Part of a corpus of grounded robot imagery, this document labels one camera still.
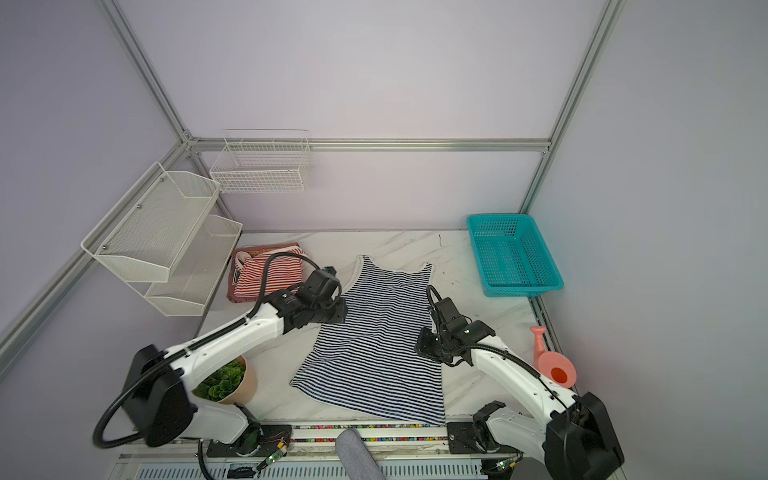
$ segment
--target white wall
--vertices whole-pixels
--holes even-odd
[[[765,478],[768,3],[627,3],[532,214],[627,477]]]
[[[306,192],[224,194],[244,230],[466,228],[466,216],[515,212],[537,152],[322,152]],[[210,166],[217,154],[203,154]]]
[[[4,329],[174,137],[92,0],[3,2],[0,45]],[[0,476],[104,478],[119,452],[91,430],[133,354],[188,339],[195,321],[92,267],[0,383]],[[121,417],[111,433],[129,431]]]
[[[548,137],[604,0],[121,0],[193,134]]]

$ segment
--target green succulent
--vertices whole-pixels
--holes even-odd
[[[235,391],[243,381],[244,373],[245,364],[235,359],[213,372],[192,393],[202,399],[218,402]]]

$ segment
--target white marble table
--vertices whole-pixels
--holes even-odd
[[[435,265],[432,285],[441,296],[450,296],[466,316],[487,323],[518,356],[528,362],[533,360],[533,334],[529,328],[536,321],[528,299],[483,295],[472,245],[464,230],[244,233],[238,246],[289,242],[299,243],[320,266],[334,266],[342,285],[352,276],[360,254],[370,255],[383,268],[391,270],[415,270],[424,262],[432,263]],[[253,307],[253,303],[231,303],[227,299],[227,280],[228,272],[200,334]],[[257,394],[247,408],[258,419],[290,422],[377,419],[374,415],[317,402],[289,386],[293,374],[311,351],[318,329],[319,325],[310,325],[294,330],[246,354],[257,369],[259,379]],[[497,382],[465,363],[455,368],[443,366],[442,376],[445,414],[449,419],[466,418],[493,400],[519,406]]]

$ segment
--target pink watering can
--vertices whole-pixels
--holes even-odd
[[[559,386],[570,389],[576,383],[576,368],[565,355],[557,352],[548,352],[544,345],[543,326],[532,326],[531,331],[535,335],[533,344],[533,368],[543,376],[556,382]]]

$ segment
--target white mesh shelf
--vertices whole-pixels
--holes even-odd
[[[243,224],[208,215],[166,283],[153,283],[144,294],[165,316],[203,315],[219,283]]]
[[[304,130],[227,130],[210,176],[225,194],[304,191],[313,168]]]
[[[124,282],[167,282],[216,203],[218,182],[186,171],[161,173],[100,245],[89,250]]]

